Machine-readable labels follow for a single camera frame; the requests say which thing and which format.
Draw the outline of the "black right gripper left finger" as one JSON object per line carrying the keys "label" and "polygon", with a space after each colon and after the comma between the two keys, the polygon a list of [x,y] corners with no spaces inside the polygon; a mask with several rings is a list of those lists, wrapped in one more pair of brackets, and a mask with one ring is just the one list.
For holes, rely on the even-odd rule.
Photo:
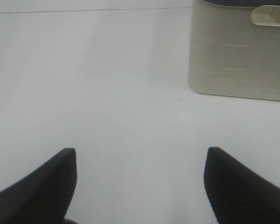
{"label": "black right gripper left finger", "polygon": [[76,151],[64,148],[0,191],[0,224],[73,224],[65,216],[76,183]]}

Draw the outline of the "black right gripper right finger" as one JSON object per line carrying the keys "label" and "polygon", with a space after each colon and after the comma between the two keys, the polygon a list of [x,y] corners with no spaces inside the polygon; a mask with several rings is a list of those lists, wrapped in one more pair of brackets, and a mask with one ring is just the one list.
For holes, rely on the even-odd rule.
{"label": "black right gripper right finger", "polygon": [[220,224],[280,224],[280,188],[219,147],[207,151],[205,191]]}

